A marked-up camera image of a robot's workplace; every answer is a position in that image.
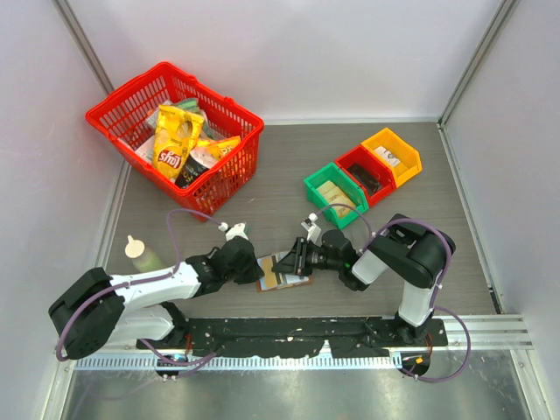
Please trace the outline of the brown leather card holder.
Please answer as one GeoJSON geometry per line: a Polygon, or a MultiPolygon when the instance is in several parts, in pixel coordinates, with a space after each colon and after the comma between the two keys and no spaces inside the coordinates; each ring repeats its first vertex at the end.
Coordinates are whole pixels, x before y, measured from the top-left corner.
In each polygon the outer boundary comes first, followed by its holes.
{"type": "Polygon", "coordinates": [[[255,282],[255,287],[260,292],[279,291],[291,287],[311,284],[311,276],[295,276],[272,271],[273,263],[280,261],[288,254],[287,251],[266,255],[257,259],[264,276],[255,282]]]}

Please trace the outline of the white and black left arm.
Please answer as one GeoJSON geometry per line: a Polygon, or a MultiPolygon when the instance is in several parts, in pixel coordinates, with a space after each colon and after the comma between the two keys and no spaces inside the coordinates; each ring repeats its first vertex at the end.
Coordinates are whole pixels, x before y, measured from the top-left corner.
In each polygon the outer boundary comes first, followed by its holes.
{"type": "Polygon", "coordinates": [[[101,267],[89,269],[48,310],[59,334],[56,358],[83,359],[126,330],[135,339],[180,347],[186,341],[186,326],[168,310],[159,325],[148,323],[146,319],[155,318],[151,307],[215,293],[229,281],[251,284],[263,276],[253,244],[242,236],[205,255],[193,255],[173,267],[147,273],[111,276],[101,267]]]}

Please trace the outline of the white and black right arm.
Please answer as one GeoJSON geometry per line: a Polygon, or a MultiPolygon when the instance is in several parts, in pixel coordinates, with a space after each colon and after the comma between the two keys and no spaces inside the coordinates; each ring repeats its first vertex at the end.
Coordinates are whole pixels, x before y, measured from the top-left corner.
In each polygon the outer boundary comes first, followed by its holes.
{"type": "Polygon", "coordinates": [[[413,346],[428,335],[437,290],[455,249],[447,234],[397,213],[360,251],[339,229],[324,232],[320,243],[298,237],[291,250],[272,263],[271,271],[308,277],[314,270],[330,270],[348,289],[364,291],[392,270],[404,281],[393,334],[404,345],[413,346]]]}

